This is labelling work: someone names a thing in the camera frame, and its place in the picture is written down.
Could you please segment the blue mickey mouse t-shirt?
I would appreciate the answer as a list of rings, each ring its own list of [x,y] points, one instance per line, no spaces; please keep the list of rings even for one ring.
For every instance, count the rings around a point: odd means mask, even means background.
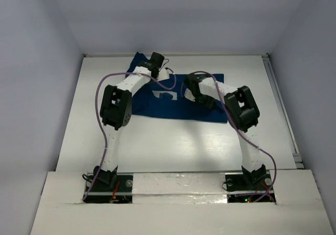
[[[185,99],[181,92],[186,87],[181,87],[185,74],[171,74],[170,78],[161,83],[171,91],[163,89],[157,83],[144,85],[132,97],[132,114],[151,118],[193,120],[212,123],[227,123],[227,116],[219,101],[215,101],[213,109]]]

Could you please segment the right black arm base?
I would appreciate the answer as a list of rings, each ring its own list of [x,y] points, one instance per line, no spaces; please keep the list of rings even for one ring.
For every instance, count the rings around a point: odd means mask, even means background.
[[[243,174],[226,174],[225,180],[222,182],[222,189],[227,192],[228,203],[244,203],[248,204],[256,202],[276,202],[276,197],[273,188],[270,187],[272,183],[271,176],[268,173],[265,178],[255,183],[248,185],[244,181]]]

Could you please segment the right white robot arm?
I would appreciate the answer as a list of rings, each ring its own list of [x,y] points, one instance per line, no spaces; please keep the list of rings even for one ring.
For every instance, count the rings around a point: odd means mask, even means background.
[[[190,73],[184,78],[184,97],[199,105],[210,107],[219,101],[228,122],[236,130],[242,154],[241,182],[248,189],[258,186],[266,176],[256,140],[260,111],[249,87],[232,87],[217,81],[209,73]]]

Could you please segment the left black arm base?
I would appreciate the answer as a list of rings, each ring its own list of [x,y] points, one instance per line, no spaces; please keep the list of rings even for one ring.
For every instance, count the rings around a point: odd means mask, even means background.
[[[96,179],[84,202],[87,204],[131,204],[133,174],[115,174],[112,186]]]

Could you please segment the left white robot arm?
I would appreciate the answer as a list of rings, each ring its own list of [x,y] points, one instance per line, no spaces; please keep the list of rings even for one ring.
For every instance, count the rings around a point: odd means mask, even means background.
[[[99,82],[95,93],[95,113],[104,139],[104,150],[93,170],[92,186],[99,185],[104,190],[116,187],[118,142],[121,128],[131,120],[132,98],[150,82],[159,83],[169,78],[168,72],[163,70],[164,59],[157,52],[153,52],[149,59],[136,54],[126,72],[108,74]],[[107,85],[99,103],[98,95],[103,82],[114,76],[123,76],[124,79],[117,84]]]

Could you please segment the silver foil tape strip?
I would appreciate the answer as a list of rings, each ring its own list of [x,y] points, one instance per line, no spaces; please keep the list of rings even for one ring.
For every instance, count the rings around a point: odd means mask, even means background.
[[[226,204],[223,173],[136,173],[134,204]]]

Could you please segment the aluminium rail at table edge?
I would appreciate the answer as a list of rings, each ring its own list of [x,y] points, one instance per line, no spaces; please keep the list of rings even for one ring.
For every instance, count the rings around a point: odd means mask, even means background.
[[[271,59],[270,59],[270,55],[269,54],[265,54],[262,55],[262,61],[265,67],[265,71],[267,73],[267,77],[268,80],[270,82],[270,86],[273,92],[273,95],[275,97],[275,101],[276,101],[276,105],[278,108],[278,111],[280,113],[280,117],[285,125],[285,129],[286,129],[286,133],[288,138],[290,139],[290,150],[292,151],[292,155],[293,155],[293,160],[295,161],[295,165],[297,169],[306,169],[304,162],[302,160],[301,154],[299,152],[297,143],[296,143],[296,139],[288,118],[288,114],[279,90],[279,86],[275,77],[275,73],[274,70],[272,68],[272,64],[271,64]]]

